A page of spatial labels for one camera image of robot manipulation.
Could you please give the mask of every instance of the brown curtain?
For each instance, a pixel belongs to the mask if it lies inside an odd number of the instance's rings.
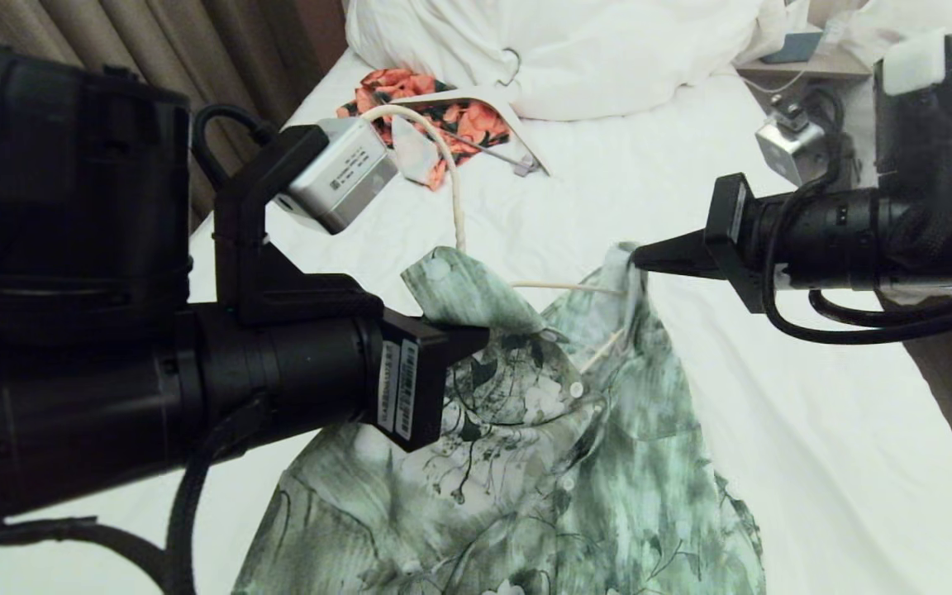
[[[340,0],[0,0],[0,44],[91,71],[125,65],[195,111],[226,102],[277,125],[346,46]],[[222,121],[208,143],[227,172],[257,151]],[[192,172],[196,226],[214,192]]]

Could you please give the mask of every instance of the white cable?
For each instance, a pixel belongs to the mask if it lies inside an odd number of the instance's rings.
[[[414,112],[411,108],[397,105],[382,105],[370,109],[363,113],[362,118],[366,121],[374,121],[384,116],[401,116],[409,121],[415,121],[420,124],[424,131],[428,132],[431,140],[439,148],[440,155],[443,155],[443,161],[446,162],[446,168],[450,171],[450,192],[453,196],[454,208],[454,238],[457,244],[458,252],[465,252],[465,213],[461,208],[461,178],[458,177],[458,166],[454,163],[454,156],[450,153],[450,147],[439,131],[428,121],[428,118]]]
[[[597,291],[597,293],[611,293],[625,295],[625,291],[608,289],[608,287],[594,287],[592,285],[574,285],[574,283],[543,283],[541,281],[517,281],[510,283],[513,287],[538,287],[543,289],[573,289],[575,291]]]
[[[589,372],[589,370],[593,368],[593,365],[596,364],[598,360],[605,357],[605,354],[607,354],[608,350],[611,349],[612,344],[615,344],[616,341],[619,340],[620,336],[623,336],[622,328],[619,329],[619,331],[612,332],[612,336],[609,336],[608,341],[606,341],[604,345],[598,347],[597,351],[593,351],[593,357],[590,358],[588,362],[584,363],[581,369],[578,369],[579,375]]]
[[[749,87],[752,87],[752,89],[755,89],[756,91],[762,91],[762,92],[764,92],[764,93],[766,93],[766,94],[768,94],[768,95],[774,95],[774,94],[777,94],[777,93],[779,93],[779,92],[782,92],[783,90],[788,89],[788,88],[791,87],[793,84],[796,84],[796,83],[798,82],[798,80],[799,80],[804,74],[806,74],[806,70],[807,70],[807,69],[804,68],[803,70],[801,70],[800,72],[798,72],[798,74],[797,74],[796,76],[793,76],[793,79],[789,80],[788,83],[782,84],[782,86],[781,86],[781,87],[777,87],[777,89],[767,89],[766,87],[759,86],[759,84],[756,83],[754,80],[745,79],[744,76],[740,76],[739,74],[737,74],[737,76],[738,76],[738,78],[740,78],[740,80],[744,80],[744,82],[747,83]]]

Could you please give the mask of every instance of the bed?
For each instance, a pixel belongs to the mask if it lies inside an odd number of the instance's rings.
[[[292,117],[331,117],[371,70],[348,52]],[[526,121],[556,175],[521,178],[477,155],[460,169],[469,253],[507,281],[575,283],[619,240],[663,240],[703,226],[714,180],[744,172],[757,195],[790,187],[764,165],[763,120],[732,69],[677,90],[650,112]],[[502,150],[518,151],[514,144]],[[354,275],[416,315],[399,274],[453,244],[450,190],[394,180],[359,220],[329,237],[268,207],[272,241],[307,272]],[[214,298],[211,219],[190,241],[192,300]],[[536,309],[558,295],[524,289]],[[828,347],[779,334],[726,283],[650,279],[719,474],[748,504],[764,543],[770,594],[952,593],[952,435],[900,345]],[[844,301],[873,306],[873,295]],[[816,323],[803,295],[787,316]],[[296,436],[216,467],[195,537],[200,593],[230,590],[280,471],[311,439]],[[96,515],[163,543],[179,472],[35,516]],[[152,593],[143,573],[94,546],[0,550],[0,593]]]

